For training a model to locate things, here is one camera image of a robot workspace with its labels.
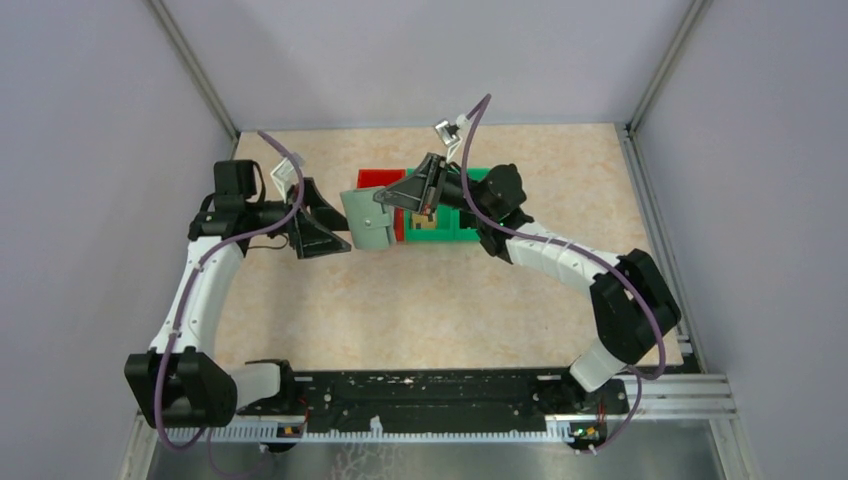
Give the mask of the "sage green card holder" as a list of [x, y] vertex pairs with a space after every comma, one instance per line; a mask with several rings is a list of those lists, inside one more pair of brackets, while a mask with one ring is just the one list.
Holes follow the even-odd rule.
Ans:
[[374, 200], [379, 187], [340, 193], [348, 230], [357, 250], [389, 249], [396, 243], [394, 209]]

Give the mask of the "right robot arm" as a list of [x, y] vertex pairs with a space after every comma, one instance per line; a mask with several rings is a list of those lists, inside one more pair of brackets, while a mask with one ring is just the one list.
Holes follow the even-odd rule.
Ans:
[[616, 374], [663, 344], [682, 313], [653, 257], [640, 249], [603, 252], [544, 228], [526, 214], [527, 196], [514, 164], [489, 169], [479, 180], [444, 156], [430, 153], [411, 173], [376, 191], [384, 206], [425, 215], [448, 207], [474, 216], [488, 255], [541, 272], [585, 295], [596, 338], [568, 367], [563, 398], [590, 411]]

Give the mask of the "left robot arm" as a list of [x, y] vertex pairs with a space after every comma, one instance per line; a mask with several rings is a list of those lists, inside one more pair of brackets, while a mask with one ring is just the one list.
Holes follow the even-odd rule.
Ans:
[[227, 371], [215, 360], [215, 341], [232, 281], [255, 236], [286, 237], [300, 259], [347, 253], [345, 216], [312, 178], [287, 186], [280, 200], [265, 197], [253, 160], [214, 164], [214, 190], [189, 226], [183, 277], [166, 319], [144, 353], [129, 355], [124, 375], [154, 428], [213, 428], [263, 402], [292, 411], [300, 388], [284, 360], [251, 361]]

